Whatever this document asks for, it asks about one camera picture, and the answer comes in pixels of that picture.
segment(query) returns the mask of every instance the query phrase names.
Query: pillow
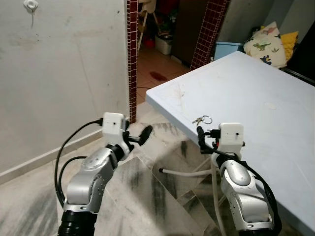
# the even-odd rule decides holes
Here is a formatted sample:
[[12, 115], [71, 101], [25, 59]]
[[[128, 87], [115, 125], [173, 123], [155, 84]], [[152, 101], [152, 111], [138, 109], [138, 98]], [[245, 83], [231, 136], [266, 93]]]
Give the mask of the pillow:
[[299, 31], [281, 35], [281, 41], [284, 47], [285, 59], [288, 61], [293, 54], [294, 45], [297, 42]]
[[247, 55], [275, 68], [286, 66], [284, 47], [276, 22], [254, 33], [244, 44], [244, 51]]

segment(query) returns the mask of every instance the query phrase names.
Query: key ring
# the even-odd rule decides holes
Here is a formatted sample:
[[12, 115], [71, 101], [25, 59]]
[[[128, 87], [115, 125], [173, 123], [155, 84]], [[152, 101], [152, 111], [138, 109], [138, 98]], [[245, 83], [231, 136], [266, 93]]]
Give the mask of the key ring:
[[[210, 119], [210, 122], [205, 122], [205, 118], [209, 118]], [[202, 123], [204, 124], [211, 124], [212, 123], [212, 118], [210, 116], [202, 116]]]

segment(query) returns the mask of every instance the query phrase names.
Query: white wall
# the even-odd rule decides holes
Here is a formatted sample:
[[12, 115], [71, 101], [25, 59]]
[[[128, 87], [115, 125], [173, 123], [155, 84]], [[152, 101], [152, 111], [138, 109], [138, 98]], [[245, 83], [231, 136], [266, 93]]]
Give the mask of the white wall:
[[264, 23], [273, 0], [232, 0], [218, 41], [244, 43], [251, 29]]
[[315, 21], [315, 0], [294, 0], [279, 30], [281, 34], [299, 31], [300, 43]]
[[128, 115], [125, 1], [37, 1], [32, 26], [23, 0], [0, 0], [0, 173]]
[[264, 26], [276, 22], [278, 28], [281, 27], [288, 11], [292, 6], [293, 0], [274, 0], [274, 3], [265, 19]]

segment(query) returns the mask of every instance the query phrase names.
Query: tiled floor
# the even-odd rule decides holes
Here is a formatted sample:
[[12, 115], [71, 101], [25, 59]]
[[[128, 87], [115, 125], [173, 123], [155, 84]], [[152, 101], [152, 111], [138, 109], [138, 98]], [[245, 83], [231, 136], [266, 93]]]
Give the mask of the tiled floor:
[[[137, 123], [130, 126], [138, 135], [151, 124], [147, 142], [136, 146], [119, 163], [106, 185], [95, 236], [219, 236], [214, 214], [211, 176], [187, 178], [158, 172], [161, 167], [190, 172], [205, 156], [199, 148], [148, 103], [138, 107]], [[61, 158], [90, 155], [103, 147], [103, 139], [85, 145]], [[80, 168], [71, 162], [63, 175], [63, 189]], [[0, 235], [52, 236], [57, 232], [62, 209], [56, 201], [54, 161], [0, 185]], [[236, 236], [228, 203], [221, 205], [227, 235]], [[283, 222], [280, 236], [301, 236]]]
[[142, 46], [138, 56], [137, 104], [145, 101], [146, 91], [167, 81], [154, 79], [150, 72], [155, 71], [167, 78], [167, 81], [189, 72], [189, 68], [171, 59], [170, 55], [163, 55], [156, 49]]

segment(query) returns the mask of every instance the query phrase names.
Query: black cord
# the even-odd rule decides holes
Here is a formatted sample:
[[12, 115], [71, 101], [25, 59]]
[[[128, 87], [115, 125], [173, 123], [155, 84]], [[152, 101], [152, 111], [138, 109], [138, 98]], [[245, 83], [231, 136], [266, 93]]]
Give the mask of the black cord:
[[65, 167], [71, 162], [71, 161], [74, 161], [74, 160], [77, 160], [77, 159], [85, 159], [86, 156], [76, 156], [76, 157], [73, 157], [69, 160], [66, 161], [66, 163], [63, 165], [63, 167], [61, 168], [60, 170], [60, 173], [59, 173], [59, 180], [58, 180], [58, 188], [60, 189], [60, 193], [63, 195], [63, 188], [62, 188], [62, 183], [61, 183], [61, 179], [63, 177], [63, 171], [65, 169]]
[[[201, 136], [204, 137], [204, 136], [207, 136], [207, 135], [209, 135], [209, 134], [204, 133]], [[266, 197], [267, 197], [268, 202], [270, 204], [270, 207], [271, 207], [271, 209], [272, 209], [272, 211], [274, 213], [274, 221], [275, 221], [274, 225], [275, 225], [275, 233], [276, 233], [275, 235], [278, 235], [281, 232], [281, 230], [282, 230], [282, 222], [281, 222], [281, 219], [280, 219], [280, 217], [278, 215], [278, 206], [277, 206], [277, 201], [276, 201], [275, 195], [273, 194], [273, 192], [272, 192], [271, 188], [269, 187], [269, 185], [267, 184], [267, 182], [255, 170], [253, 170], [250, 166], [248, 166], [246, 164], [246, 162], [240, 161], [236, 154], [234, 154], [235, 155], [235, 157], [234, 157], [234, 156], [228, 155], [228, 154], [226, 154], [226, 153], [224, 153], [222, 151], [218, 151], [218, 150], [216, 150], [216, 149], [214, 149], [214, 148], [212, 148], [212, 147], [210, 147], [208, 145], [206, 145], [206, 146], [212, 152], [215, 152], [215, 153], [217, 153], [219, 155], [223, 155], [223, 156], [227, 157], [228, 159], [236, 161], [240, 165], [244, 166], [246, 169], [248, 169], [250, 172], [252, 172], [255, 175], [255, 179], [257, 179], [257, 180], [262, 182], [262, 184], [264, 185], [264, 191], [265, 191]]]
[[78, 128], [69, 138], [67, 138], [67, 140], [63, 143], [63, 145], [61, 146], [61, 148], [59, 149], [57, 158], [56, 158], [56, 164], [55, 164], [55, 176], [54, 176], [54, 182], [55, 182], [55, 191], [56, 191], [56, 195], [58, 197], [58, 200], [61, 204], [61, 206], [63, 207], [64, 205], [64, 200], [65, 197], [62, 193], [62, 190], [59, 189], [59, 185], [58, 185], [58, 164], [59, 164], [59, 159], [61, 156], [61, 153], [63, 151], [64, 146], [70, 141], [70, 139], [73, 138], [74, 135], [76, 135], [81, 129], [85, 128], [86, 126], [90, 125], [90, 124], [99, 124], [100, 126], [103, 125], [103, 118], [100, 118], [98, 120], [94, 120], [91, 121], [89, 123], [86, 123], [85, 125], [82, 125], [80, 128]]

